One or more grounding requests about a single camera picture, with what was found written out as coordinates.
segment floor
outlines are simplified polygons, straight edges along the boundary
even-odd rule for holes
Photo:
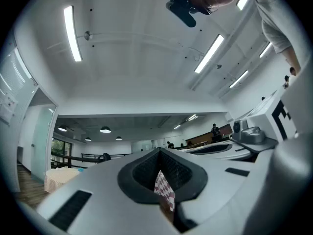
[[[21,192],[15,193],[16,198],[35,209],[49,193],[43,184],[33,181],[30,172],[21,165],[18,165],[18,177]]]

